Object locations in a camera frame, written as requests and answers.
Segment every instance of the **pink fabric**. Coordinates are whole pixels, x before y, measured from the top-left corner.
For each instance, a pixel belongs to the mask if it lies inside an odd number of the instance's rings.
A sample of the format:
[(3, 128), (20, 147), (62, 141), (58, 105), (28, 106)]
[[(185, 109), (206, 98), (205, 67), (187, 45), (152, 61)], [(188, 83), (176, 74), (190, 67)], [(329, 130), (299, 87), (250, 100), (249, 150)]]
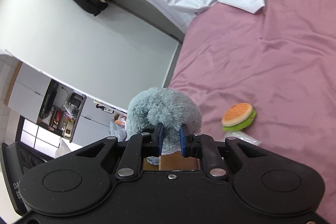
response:
[(318, 213), (336, 222), (336, 0), (268, 0), (266, 15), (214, 5), (190, 25), (170, 88), (194, 100), (217, 140), (224, 112), (251, 103), (245, 132), (316, 169)]

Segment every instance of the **silver bolt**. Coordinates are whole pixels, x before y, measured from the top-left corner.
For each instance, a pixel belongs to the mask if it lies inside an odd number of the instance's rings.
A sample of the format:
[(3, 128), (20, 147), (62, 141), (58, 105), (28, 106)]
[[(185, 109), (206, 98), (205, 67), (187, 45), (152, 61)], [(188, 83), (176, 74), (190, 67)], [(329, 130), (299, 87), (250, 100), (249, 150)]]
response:
[(177, 175), (170, 174), (170, 175), (168, 175), (168, 178), (169, 179), (177, 179)]
[(210, 170), (210, 175), (213, 177), (222, 177), (226, 175), (226, 171), (222, 168), (214, 168)]
[(134, 174), (134, 170), (131, 168), (121, 168), (118, 170), (118, 175), (122, 177), (129, 177)]

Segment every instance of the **fluffy fabric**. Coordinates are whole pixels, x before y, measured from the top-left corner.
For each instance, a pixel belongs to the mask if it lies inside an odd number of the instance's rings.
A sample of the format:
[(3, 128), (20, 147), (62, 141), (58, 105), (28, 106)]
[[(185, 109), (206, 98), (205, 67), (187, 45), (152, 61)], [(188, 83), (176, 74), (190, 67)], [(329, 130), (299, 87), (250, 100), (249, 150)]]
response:
[(140, 92), (129, 103), (127, 110), (127, 138), (159, 123), (165, 128), (162, 154), (181, 151), (179, 129), (188, 126), (190, 134), (199, 133), (202, 114), (185, 94), (165, 88), (150, 88)]

